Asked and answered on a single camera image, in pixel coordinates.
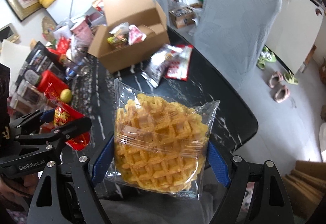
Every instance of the yellow lemon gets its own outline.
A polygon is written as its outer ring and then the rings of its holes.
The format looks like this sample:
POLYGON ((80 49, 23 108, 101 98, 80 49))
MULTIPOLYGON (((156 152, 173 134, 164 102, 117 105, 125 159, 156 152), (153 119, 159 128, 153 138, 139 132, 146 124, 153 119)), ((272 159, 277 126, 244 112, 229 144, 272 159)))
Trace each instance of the yellow lemon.
POLYGON ((72 93, 69 89, 64 89, 60 94, 60 100, 64 103, 69 103, 72 99, 72 93))

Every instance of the pink slipper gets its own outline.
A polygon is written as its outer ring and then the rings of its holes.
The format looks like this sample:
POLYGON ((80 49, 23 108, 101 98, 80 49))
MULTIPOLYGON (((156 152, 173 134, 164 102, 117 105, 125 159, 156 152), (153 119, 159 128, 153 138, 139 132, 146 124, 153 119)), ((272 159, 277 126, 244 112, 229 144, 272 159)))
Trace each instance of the pink slipper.
POLYGON ((278 72, 278 71, 275 71, 272 75, 271 75, 271 78, 269 79, 267 85, 270 87, 270 88, 274 88, 279 82, 281 82, 283 80, 283 75, 278 72))
POLYGON ((283 85, 278 92, 274 95, 274 100, 277 103, 285 101, 290 96, 290 90, 283 85))

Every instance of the pink snack package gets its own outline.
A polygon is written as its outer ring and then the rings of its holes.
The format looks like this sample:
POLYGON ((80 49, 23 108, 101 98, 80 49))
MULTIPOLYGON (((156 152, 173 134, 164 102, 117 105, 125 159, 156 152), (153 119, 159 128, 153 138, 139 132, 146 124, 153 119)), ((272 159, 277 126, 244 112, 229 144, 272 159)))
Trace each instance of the pink snack package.
POLYGON ((128 44, 133 45, 144 41, 146 38, 146 34, 142 33, 136 25, 129 26, 129 39, 128 44))
POLYGON ((177 47, 183 49, 182 53, 176 57, 170 64, 165 77, 169 79, 179 79, 182 81, 188 80, 189 63, 192 49, 192 45, 179 44, 177 47))

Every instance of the hand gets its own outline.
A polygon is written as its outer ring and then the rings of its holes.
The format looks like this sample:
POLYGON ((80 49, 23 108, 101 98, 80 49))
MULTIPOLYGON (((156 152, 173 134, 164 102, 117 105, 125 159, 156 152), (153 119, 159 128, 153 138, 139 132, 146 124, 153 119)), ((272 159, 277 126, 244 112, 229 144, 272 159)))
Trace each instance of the hand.
MULTIPOLYGON (((24 185, 21 185, 11 179, 6 179, 6 183, 8 183, 13 188, 24 192, 26 194, 34 194, 36 186, 39 182, 39 177, 37 173, 26 175, 23 177, 24 185)), ((3 179, 0 177, 0 194, 3 195, 6 199, 16 204, 19 204, 19 200, 17 197, 27 197, 19 192, 11 189, 7 184, 4 183, 3 179)))

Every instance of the tile floor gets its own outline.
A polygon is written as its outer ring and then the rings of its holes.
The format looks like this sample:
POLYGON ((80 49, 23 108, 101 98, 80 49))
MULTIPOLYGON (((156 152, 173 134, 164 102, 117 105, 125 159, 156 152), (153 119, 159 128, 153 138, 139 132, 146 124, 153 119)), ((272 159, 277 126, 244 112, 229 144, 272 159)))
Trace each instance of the tile floor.
MULTIPOLYGON (((174 29, 192 43, 187 33, 192 27, 174 29)), ((259 129, 235 154, 248 162, 272 160, 284 175, 294 168, 296 160, 321 161, 318 135, 326 86, 319 79, 316 62, 311 61, 303 74, 296 74, 298 86, 287 84, 290 98, 278 104, 272 98, 278 88, 270 89, 266 84, 276 70, 284 72, 278 62, 268 63, 264 71, 255 68, 253 76, 238 91, 255 114, 259 129)))

